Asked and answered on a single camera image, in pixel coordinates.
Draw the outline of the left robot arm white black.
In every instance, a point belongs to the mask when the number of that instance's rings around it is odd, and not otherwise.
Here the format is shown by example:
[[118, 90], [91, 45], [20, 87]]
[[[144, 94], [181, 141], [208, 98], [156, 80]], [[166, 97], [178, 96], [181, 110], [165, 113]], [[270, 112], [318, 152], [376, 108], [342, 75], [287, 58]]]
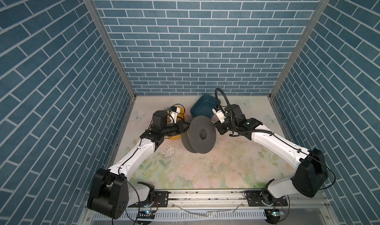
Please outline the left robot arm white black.
[[87, 207], [112, 219], [118, 219], [129, 206], [149, 207], [154, 204], [154, 186], [130, 178], [141, 164], [152, 155], [166, 138], [186, 131], [182, 108], [172, 106], [156, 111], [147, 130], [140, 135], [135, 147], [117, 163], [94, 174]]

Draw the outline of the grey cable spool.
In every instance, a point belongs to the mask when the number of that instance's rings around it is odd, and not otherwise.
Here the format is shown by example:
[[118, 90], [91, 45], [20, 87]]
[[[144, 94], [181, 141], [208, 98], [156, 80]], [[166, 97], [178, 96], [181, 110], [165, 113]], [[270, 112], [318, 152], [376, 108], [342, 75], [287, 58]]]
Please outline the grey cable spool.
[[192, 119], [186, 132], [181, 134], [181, 141], [191, 153], [209, 153], [216, 143], [216, 128], [208, 117], [197, 116]]

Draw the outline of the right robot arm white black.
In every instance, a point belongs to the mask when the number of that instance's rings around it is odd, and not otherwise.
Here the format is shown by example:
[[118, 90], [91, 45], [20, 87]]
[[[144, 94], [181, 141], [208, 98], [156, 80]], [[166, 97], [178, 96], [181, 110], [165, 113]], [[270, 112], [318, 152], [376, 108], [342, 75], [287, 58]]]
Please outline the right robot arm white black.
[[225, 109], [215, 106], [212, 112], [218, 118], [214, 125], [220, 134], [231, 132], [233, 136], [244, 136], [259, 143], [296, 170], [293, 175], [266, 183], [260, 193], [263, 204], [272, 206], [278, 199], [297, 193], [312, 198], [322, 190], [331, 170], [320, 150], [298, 146], [271, 131], [261, 121], [247, 119], [239, 105], [229, 105]]

